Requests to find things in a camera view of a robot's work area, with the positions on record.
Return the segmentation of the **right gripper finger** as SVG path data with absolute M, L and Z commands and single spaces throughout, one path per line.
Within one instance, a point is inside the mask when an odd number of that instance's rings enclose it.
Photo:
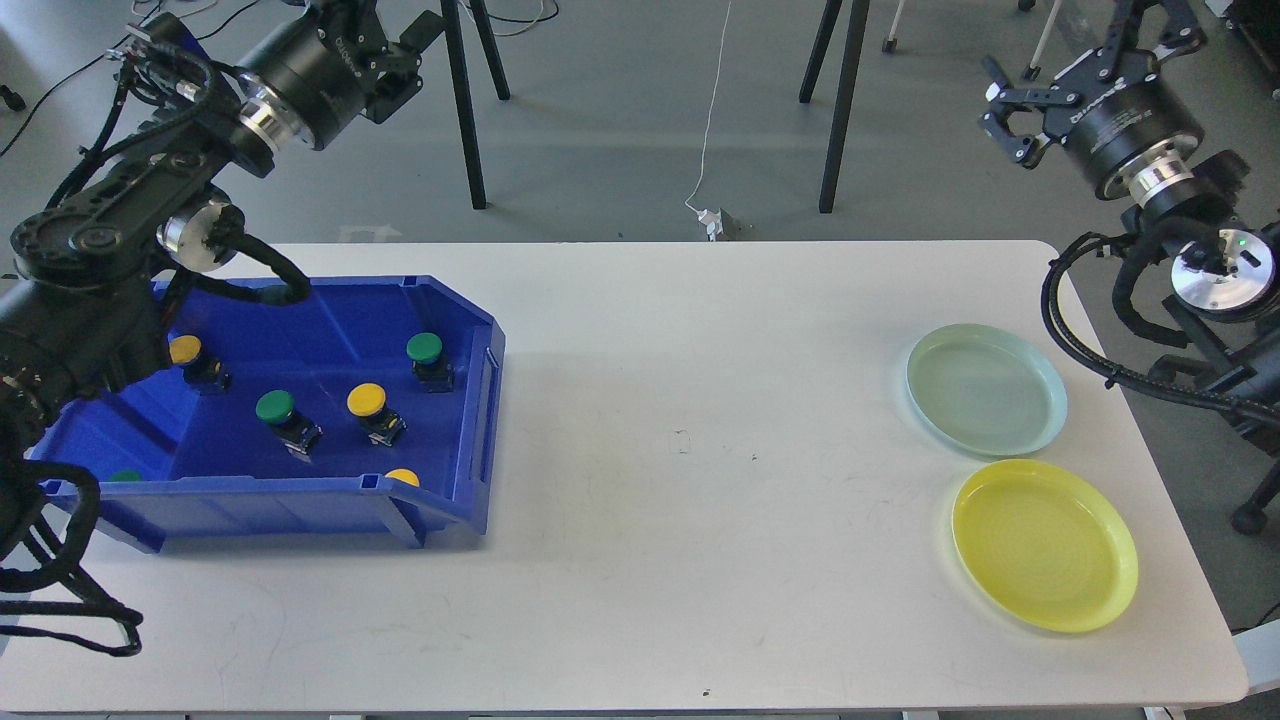
M 1028 102 L 1027 91 L 1014 86 L 1005 69 L 993 56 L 984 55 L 980 65 L 989 77 L 989 86 L 984 94 L 987 102 Z

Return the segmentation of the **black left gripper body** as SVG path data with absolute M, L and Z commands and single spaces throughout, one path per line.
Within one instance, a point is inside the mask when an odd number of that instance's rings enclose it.
M 324 150 L 356 117 L 381 124 L 422 87 L 422 54 L 445 31 L 421 12 L 397 40 L 387 37 L 375 1 L 302 1 L 303 14 L 275 28 L 239 60 L 250 101 L 270 111 L 246 117 L 273 143 L 298 138 Z

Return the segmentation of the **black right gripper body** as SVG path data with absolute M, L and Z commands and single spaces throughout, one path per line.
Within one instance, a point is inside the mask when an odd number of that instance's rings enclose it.
M 1101 46 L 1023 87 L 1028 102 L 988 102 L 980 127 L 1021 168 L 1059 145 L 1097 199 L 1151 201 L 1194 177 L 1187 160 L 1204 131 L 1160 72 L 1204 41 L 1185 1 L 1117 1 Z

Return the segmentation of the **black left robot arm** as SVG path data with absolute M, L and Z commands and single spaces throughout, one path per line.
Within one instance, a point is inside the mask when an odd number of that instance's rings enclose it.
M 453 18 L 424 10 L 389 38 L 374 1 L 302 1 L 227 64 L 154 9 L 113 49 L 120 69 L 99 137 L 10 236 L 3 555 L 22 548 L 33 562 L 3 568 L 4 635 L 141 651 L 141 612 L 82 568 L 99 478 L 29 452 L 68 405 L 168 369 L 166 333 L 192 290 L 265 306 L 310 296 L 310 278 L 246 231 L 215 177 L 234 165 L 261 178 L 293 138 L 320 151 L 357 117 L 383 123 L 420 91 L 421 56 Z

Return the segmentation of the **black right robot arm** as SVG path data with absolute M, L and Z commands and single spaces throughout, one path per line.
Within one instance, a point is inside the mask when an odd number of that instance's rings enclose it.
M 1151 3 L 1117 1 L 1103 42 L 1044 87 L 1015 86 L 984 56 L 991 83 L 980 127 L 1019 167 L 1037 167 L 1059 145 L 1097 199 L 1132 201 L 1121 234 L 1085 233 L 1051 261 L 1041 315 L 1053 342 L 1107 386 L 1212 410 L 1276 457 L 1277 225 L 1249 228 L 1236 214 L 1249 170 L 1236 152 L 1190 164 L 1204 131 L 1161 70 L 1206 36 L 1188 3 L 1160 6 L 1167 19 L 1155 47 L 1139 45 Z M 1117 319 L 1169 347 L 1148 372 L 1089 350 L 1068 327 L 1059 287 L 1088 252 L 1121 260 L 1111 292 Z

